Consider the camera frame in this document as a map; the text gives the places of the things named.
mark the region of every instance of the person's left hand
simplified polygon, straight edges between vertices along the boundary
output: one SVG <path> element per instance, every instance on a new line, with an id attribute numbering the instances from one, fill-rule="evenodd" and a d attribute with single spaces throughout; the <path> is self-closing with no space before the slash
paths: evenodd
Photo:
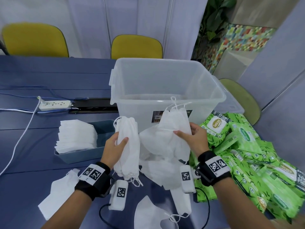
<path id="1" fill-rule="evenodd" d="M 115 141 L 119 136 L 119 132 L 116 132 L 106 141 L 104 153 L 101 158 L 101 162 L 107 165 L 110 169 L 119 161 L 124 147 L 128 142 L 128 137 L 125 137 L 119 145 L 115 145 Z"/>

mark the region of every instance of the mosaic wall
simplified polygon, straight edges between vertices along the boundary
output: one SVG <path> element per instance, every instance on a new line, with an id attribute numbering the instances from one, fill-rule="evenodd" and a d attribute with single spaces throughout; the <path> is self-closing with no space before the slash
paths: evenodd
<path id="1" fill-rule="evenodd" d="M 225 23 L 219 43 L 208 45 L 201 63 L 213 74 L 224 50 L 261 51 L 276 29 Z"/>

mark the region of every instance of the electrical socket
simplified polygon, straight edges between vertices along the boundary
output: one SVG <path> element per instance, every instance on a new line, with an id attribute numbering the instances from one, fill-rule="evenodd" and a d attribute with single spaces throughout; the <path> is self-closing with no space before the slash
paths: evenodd
<path id="1" fill-rule="evenodd" d="M 41 111 L 56 110 L 62 108 L 70 108 L 70 100 L 55 100 L 55 101 L 43 101 L 39 105 Z"/>

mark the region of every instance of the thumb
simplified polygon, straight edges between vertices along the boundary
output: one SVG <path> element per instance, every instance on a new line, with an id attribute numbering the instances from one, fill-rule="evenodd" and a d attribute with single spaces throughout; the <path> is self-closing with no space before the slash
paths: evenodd
<path id="1" fill-rule="evenodd" d="M 188 135 L 184 132 L 181 132 L 180 130 L 174 131 L 173 133 L 176 134 L 178 137 L 184 139 L 186 142 L 188 142 L 188 139 L 191 136 L 191 135 Z"/>
<path id="2" fill-rule="evenodd" d="M 125 137 L 125 138 L 121 141 L 121 143 L 120 143 L 119 145 L 117 145 L 117 146 L 119 146 L 119 147 L 123 150 L 124 147 L 125 147 L 125 145 L 127 144 L 128 140 L 129 140 L 129 138 L 128 138 L 128 137 Z"/>

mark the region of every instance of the chair backrest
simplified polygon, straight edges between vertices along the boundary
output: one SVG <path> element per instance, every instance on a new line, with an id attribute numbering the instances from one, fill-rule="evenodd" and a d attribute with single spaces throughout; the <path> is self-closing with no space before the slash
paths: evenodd
<path id="1" fill-rule="evenodd" d="M 3 41 L 10 55 L 69 57 L 63 33 L 44 23 L 12 23 L 2 28 Z"/>
<path id="2" fill-rule="evenodd" d="M 163 55 L 161 43 L 150 37 L 122 34 L 116 36 L 111 46 L 111 58 L 154 58 Z"/>
<path id="3" fill-rule="evenodd" d="M 247 92 L 245 88 L 233 80 L 220 79 L 219 81 L 244 108 L 244 116 L 250 124 L 254 125 L 261 116 L 261 108 L 258 106 L 254 97 Z"/>

